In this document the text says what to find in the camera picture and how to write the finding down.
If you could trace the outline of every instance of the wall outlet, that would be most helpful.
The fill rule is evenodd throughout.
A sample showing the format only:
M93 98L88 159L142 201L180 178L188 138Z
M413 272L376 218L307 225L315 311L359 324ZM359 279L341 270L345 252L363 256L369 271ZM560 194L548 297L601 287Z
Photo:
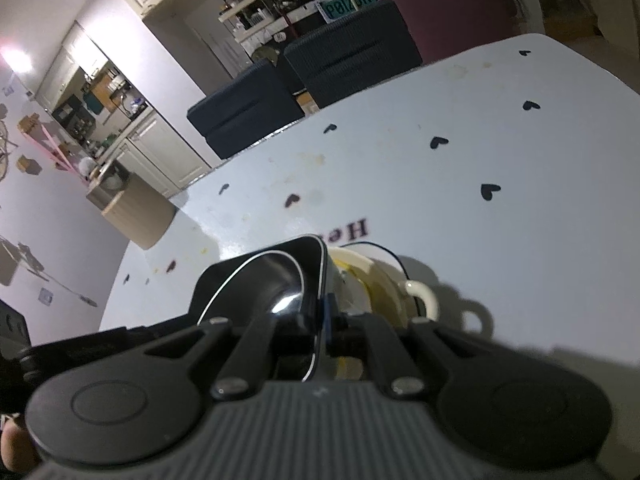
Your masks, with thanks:
M40 289L40 295L38 296L38 301L47 306L51 305L53 301L53 292L47 290L46 288Z

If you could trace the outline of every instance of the table stain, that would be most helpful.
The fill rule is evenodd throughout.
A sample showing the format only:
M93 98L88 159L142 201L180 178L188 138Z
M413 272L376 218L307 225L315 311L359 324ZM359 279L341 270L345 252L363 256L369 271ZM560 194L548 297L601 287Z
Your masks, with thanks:
M466 74L468 74L469 70L466 69L465 66L454 65L447 68L447 76L452 79L462 79Z
M296 202L300 202L300 196L296 195L295 193L290 194L287 198L287 201L284 203L285 209L289 209L289 207L291 207L291 205L295 204Z
M323 154L299 153L298 156L307 166L324 166L324 162L326 161L326 157Z

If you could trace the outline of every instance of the black heart sticker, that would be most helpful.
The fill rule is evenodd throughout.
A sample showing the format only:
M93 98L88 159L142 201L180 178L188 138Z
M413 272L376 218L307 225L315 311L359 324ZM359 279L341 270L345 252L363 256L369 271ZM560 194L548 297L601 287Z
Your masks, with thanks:
M522 105L522 108L526 111L531 110L532 108L535 108L536 110L540 110L540 105L538 103L535 103L533 101L524 101L524 104Z
M449 139L445 139L444 137L433 137L433 139L431 139L430 146L432 150L435 150L439 145L448 143Z
M497 184L482 184L482 186L480 186L480 194L482 195L482 198L489 202L489 200L494 197L494 193L501 189L502 188Z
M296 194L289 195L289 198L287 198L287 201L284 203L284 207L289 208L292 204L295 204L296 202L300 202L300 197Z

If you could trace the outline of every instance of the license plate sign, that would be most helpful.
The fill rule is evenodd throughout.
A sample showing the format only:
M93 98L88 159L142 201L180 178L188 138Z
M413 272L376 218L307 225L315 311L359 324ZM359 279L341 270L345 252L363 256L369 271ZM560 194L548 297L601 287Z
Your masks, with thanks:
M372 4L377 0L327 0L320 2L320 6L329 20L337 20L343 16L347 16L356 11L353 2L355 1L358 8Z

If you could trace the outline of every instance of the white wall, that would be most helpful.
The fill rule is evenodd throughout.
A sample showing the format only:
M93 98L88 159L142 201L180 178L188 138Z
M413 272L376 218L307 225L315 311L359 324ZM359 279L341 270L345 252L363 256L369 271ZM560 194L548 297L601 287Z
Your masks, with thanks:
M95 117L95 130L91 134L91 140L98 140L100 142L111 134L121 133L131 122L120 107L116 108L114 113L111 113L105 108L98 116L92 112L91 115Z
M0 60L4 86L10 69ZM13 244L31 248L33 255L63 285L91 298L98 308L83 303L55 282L46 283L25 269L18 269L10 286L0 285L0 298L27 320L34 344L96 332L104 313L127 240L106 222L86 198L80 179L53 168L53 163L17 130L18 121L34 112L51 130L58 127L24 87L14 80L15 93L0 94L8 109L4 124L17 144L9 157L8 173L0 181L0 235ZM25 155L42 167L38 176L21 173L15 161ZM38 302L42 287L53 292L53 302Z
M0 47L20 48L34 70L22 81L34 93L87 0L0 0Z
M181 16L171 14L145 24L205 95L231 81L229 72Z
M90 0L77 17L95 44L210 166L220 158L187 120L205 94L125 0Z
M224 0L179 0L174 9L176 15L196 31L226 70L235 77L251 66L252 61L231 32L218 20L220 7L224 3Z

